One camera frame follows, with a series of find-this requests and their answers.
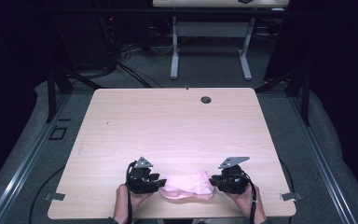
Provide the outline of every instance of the table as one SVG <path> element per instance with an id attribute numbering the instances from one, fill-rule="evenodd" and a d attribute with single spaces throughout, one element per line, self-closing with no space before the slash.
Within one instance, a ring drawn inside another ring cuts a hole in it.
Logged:
<path id="1" fill-rule="evenodd" d="M 239 7 L 243 9 L 287 7 L 289 0 L 253 0 L 248 4 L 238 0 L 153 0 L 154 7 Z M 244 37 L 238 51 L 245 80 L 252 80 L 246 52 L 254 29 L 255 19 L 249 22 L 189 22 L 172 20 L 172 66 L 171 79 L 177 79 L 179 67 L 178 36 L 229 36 Z"/>
<path id="2" fill-rule="evenodd" d="M 201 98 L 210 97 L 205 104 Z M 97 90 L 80 127 L 48 210 L 52 219 L 113 215 L 117 186 L 130 162 L 141 156 L 152 173 L 219 175 L 226 157 L 250 157 L 241 168 L 260 187 L 269 217 L 290 217 L 293 202 L 269 129 L 252 89 Z M 241 217 L 238 207 L 215 189 L 211 200 L 172 201 L 156 192 L 138 218 Z"/>

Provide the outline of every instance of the person's right hand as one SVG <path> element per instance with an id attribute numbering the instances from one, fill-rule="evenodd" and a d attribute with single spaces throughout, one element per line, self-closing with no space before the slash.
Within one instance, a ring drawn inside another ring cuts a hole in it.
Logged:
<path id="1" fill-rule="evenodd" d="M 248 184 L 246 187 L 246 191 L 243 194 L 230 194 L 226 193 L 226 195 L 234 201 L 234 203 L 240 208 L 242 213 L 250 218 L 251 215 L 251 208 L 253 202 L 253 195 L 252 195 L 252 186 Z M 260 189 L 258 186 L 255 185 L 256 190 L 256 205 L 255 205 L 255 224 L 263 223 L 267 220 L 266 213 L 264 212 L 264 207 L 261 202 L 260 196 Z"/>

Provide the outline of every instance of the light wood table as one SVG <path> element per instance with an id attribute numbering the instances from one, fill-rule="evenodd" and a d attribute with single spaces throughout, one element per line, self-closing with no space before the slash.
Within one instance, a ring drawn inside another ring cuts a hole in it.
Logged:
<path id="1" fill-rule="evenodd" d="M 209 104 L 200 99 L 211 98 Z M 116 189 L 130 162 L 144 156 L 152 173 L 219 175 L 226 157 L 240 164 L 260 187 L 269 217 L 290 217 L 293 202 L 269 129 L 252 89 L 97 90 L 62 174 L 48 216 L 106 218 L 113 215 Z M 156 192 L 138 218 L 241 217 L 238 207 L 215 189 L 211 200 L 168 200 Z"/>
<path id="2" fill-rule="evenodd" d="M 238 0 L 153 0 L 154 7 L 216 7 L 243 8 L 258 10 L 260 8 L 287 7 L 289 0 L 253 0 L 248 4 Z M 171 79 L 177 79 L 179 73 L 178 36 L 226 36 L 244 37 L 243 46 L 238 50 L 241 68 L 245 80 L 252 80 L 251 70 L 246 59 L 246 53 L 254 30 L 255 19 L 249 22 L 199 22 L 178 21 L 172 18 L 172 65 Z"/>

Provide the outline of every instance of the gray carpet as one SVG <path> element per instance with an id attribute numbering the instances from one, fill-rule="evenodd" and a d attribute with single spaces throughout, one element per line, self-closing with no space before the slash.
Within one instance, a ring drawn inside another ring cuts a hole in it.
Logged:
<path id="1" fill-rule="evenodd" d="M 248 61 L 254 79 L 245 81 L 237 50 L 241 40 L 235 38 L 192 38 L 185 40 L 180 47 L 179 78 L 170 80 L 171 53 L 157 54 L 154 51 L 135 50 L 123 63 L 152 77 L 164 88 L 188 86 L 197 87 L 249 87 L 257 88 L 262 84 L 274 41 L 262 37 L 252 40 L 248 52 Z M 159 52 L 167 49 L 158 48 Z M 158 87 L 148 77 L 144 77 L 152 86 Z M 93 79 L 107 88 L 142 88 L 142 85 L 123 71 L 116 71 L 106 77 Z M 72 80 L 76 90 L 58 114 L 53 125 L 67 128 L 62 140 L 48 140 L 41 146 L 32 172 L 22 186 L 16 200 L 4 218 L 4 223 L 28 223 L 28 216 L 35 194 L 42 184 L 65 165 L 76 134 L 87 110 L 92 91 L 84 84 Z M 9 181 L 20 166 L 45 127 L 48 117 L 47 85 L 43 83 L 36 91 L 38 102 L 34 113 L 19 139 L 17 145 L 0 172 L 0 198 Z M 332 201 L 320 171 L 311 154 L 311 145 L 305 135 L 301 120 L 296 118 L 296 109 L 282 94 L 282 88 L 257 94 L 265 115 L 272 140 L 278 155 L 287 165 L 297 192 L 304 199 L 296 202 L 297 212 L 292 223 L 341 223 L 337 209 Z M 311 129 L 321 146 L 331 170 L 341 186 L 349 207 L 358 223 L 358 183 L 351 171 L 342 161 L 341 148 L 337 134 L 325 114 L 318 98 L 310 98 Z M 34 205 L 33 223 L 105 223 L 106 220 L 51 220 L 47 216 L 49 201 L 43 200 L 47 192 L 54 192 L 61 173 L 55 175 L 42 189 Z M 288 217 L 272 217 L 273 223 L 288 223 Z"/>

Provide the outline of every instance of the wooden tabletop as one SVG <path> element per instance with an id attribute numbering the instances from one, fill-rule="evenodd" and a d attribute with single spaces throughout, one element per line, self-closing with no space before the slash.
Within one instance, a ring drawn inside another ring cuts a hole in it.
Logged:
<path id="1" fill-rule="evenodd" d="M 253 0 L 248 4 L 238 0 L 153 0 L 154 7 L 287 7 L 289 0 Z"/>
<path id="2" fill-rule="evenodd" d="M 211 98 L 204 104 L 201 97 Z M 117 186 L 130 162 L 141 156 L 152 173 L 219 175 L 226 157 L 250 157 L 240 164 L 258 187 L 269 217 L 290 217 L 293 202 L 269 129 L 252 89 L 97 90 L 89 104 L 48 216 L 107 218 L 113 215 Z M 134 217 L 241 217 L 218 189 L 211 200 L 168 200 L 156 192 Z"/>

